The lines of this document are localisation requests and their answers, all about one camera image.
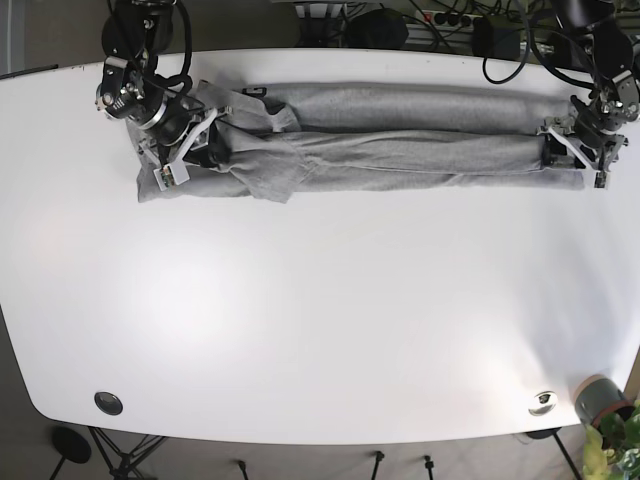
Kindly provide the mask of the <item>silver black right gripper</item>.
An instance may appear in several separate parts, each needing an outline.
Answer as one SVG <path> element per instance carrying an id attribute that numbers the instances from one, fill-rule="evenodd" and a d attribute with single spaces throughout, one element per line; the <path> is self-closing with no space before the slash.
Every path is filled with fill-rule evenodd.
<path id="1" fill-rule="evenodd" d="M 188 167 L 225 171 L 231 150 L 215 121 L 221 111 L 201 109 L 195 99 L 147 82 L 133 70 L 104 70 L 98 87 L 98 110 L 128 120 L 153 141 L 150 160 L 161 192 L 191 179 Z"/>

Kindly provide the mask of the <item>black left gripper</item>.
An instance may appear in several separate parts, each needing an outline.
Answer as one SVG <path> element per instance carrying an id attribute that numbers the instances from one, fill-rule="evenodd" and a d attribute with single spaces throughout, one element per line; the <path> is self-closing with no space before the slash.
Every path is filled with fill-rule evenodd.
<path id="1" fill-rule="evenodd" d="M 544 138 L 541 164 L 549 169 L 590 169 L 591 160 L 581 150 L 581 142 L 599 150 L 594 163 L 595 189 L 606 189 L 611 166 L 627 140 L 611 140 L 626 123 L 639 117 L 639 90 L 636 85 L 619 85 L 616 92 L 602 99 L 601 92 L 589 104 L 572 95 L 574 118 L 545 118 L 536 134 Z"/>

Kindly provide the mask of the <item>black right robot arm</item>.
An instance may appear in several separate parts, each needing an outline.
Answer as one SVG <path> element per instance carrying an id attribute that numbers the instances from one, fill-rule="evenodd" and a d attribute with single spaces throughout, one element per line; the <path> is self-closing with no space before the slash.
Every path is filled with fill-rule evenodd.
<path id="1" fill-rule="evenodd" d="M 101 34 L 106 58 L 96 90 L 96 108 L 123 120 L 143 167 L 160 190 L 184 184 L 195 169 L 218 170 L 229 150 L 216 121 L 229 111 L 209 107 L 192 92 L 190 16 L 181 1 L 109 1 Z M 156 72 L 173 38 L 173 14 L 184 28 L 180 71 Z"/>

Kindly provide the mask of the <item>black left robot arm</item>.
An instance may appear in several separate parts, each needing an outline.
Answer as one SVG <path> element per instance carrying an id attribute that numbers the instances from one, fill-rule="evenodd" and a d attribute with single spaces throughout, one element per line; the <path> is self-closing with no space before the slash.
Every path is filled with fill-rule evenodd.
<path id="1" fill-rule="evenodd" d="M 619 27 L 612 1 L 553 1 L 527 16 L 522 26 L 496 27 L 483 17 L 474 23 L 474 55 L 484 60 L 535 57 L 554 78 L 588 92 L 583 102 L 541 107 L 534 159 L 511 183 L 581 188 L 583 174 L 595 174 L 603 188 L 611 165 L 628 139 L 622 126 L 639 119 L 639 48 Z"/>

